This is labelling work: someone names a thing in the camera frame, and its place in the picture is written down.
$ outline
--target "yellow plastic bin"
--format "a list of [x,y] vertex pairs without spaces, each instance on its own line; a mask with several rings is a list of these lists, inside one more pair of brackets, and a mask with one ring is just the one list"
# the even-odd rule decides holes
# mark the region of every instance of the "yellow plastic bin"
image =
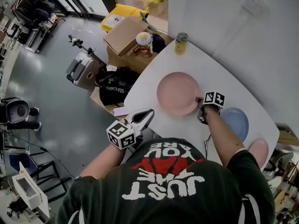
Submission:
[[145,17],[148,16],[149,12],[140,10],[136,7],[116,4],[115,9],[101,22],[101,28],[104,31],[109,32],[116,24],[118,24],[122,19],[128,16],[136,16],[142,19],[140,12],[144,14]]

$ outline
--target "suitcase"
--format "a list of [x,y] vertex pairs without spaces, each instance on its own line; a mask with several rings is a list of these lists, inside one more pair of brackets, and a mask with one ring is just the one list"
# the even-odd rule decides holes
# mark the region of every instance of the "suitcase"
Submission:
[[93,91],[95,87],[95,75],[101,65],[85,52],[80,52],[66,71],[66,78],[74,85]]

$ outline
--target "pink plate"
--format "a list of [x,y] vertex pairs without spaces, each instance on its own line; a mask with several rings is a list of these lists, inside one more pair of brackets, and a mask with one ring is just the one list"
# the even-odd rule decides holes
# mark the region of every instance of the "pink plate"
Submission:
[[199,85],[193,77],[183,72],[165,76],[157,88],[157,97],[163,111],[183,116],[197,107],[196,97],[201,97]]
[[258,166],[261,168],[268,157],[268,143],[264,139],[256,140],[250,145],[248,151],[256,158]]

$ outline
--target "jar lid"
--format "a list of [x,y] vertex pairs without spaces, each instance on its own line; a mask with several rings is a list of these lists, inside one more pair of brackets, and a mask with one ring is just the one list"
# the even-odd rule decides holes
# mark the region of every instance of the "jar lid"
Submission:
[[187,39],[188,39],[188,34],[185,33],[185,32],[179,32],[178,35],[177,35],[177,39],[180,41],[180,42],[186,42]]
[[136,42],[140,46],[146,46],[151,44],[153,41],[153,37],[148,32],[141,32],[136,36]]

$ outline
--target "shirt sleeve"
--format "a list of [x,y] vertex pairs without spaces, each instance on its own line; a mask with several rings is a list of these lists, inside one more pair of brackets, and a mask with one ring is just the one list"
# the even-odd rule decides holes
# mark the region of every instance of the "shirt sleeve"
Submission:
[[272,224],[275,216],[274,197],[254,156],[247,150],[237,152],[227,168],[239,182],[243,197],[241,214],[243,212],[245,215],[245,223],[246,219],[248,221],[255,217],[256,223]]
[[85,194],[84,190],[89,190],[90,185],[96,180],[91,176],[78,177],[74,180],[59,208],[57,224],[68,224],[72,215],[81,209],[83,195]]

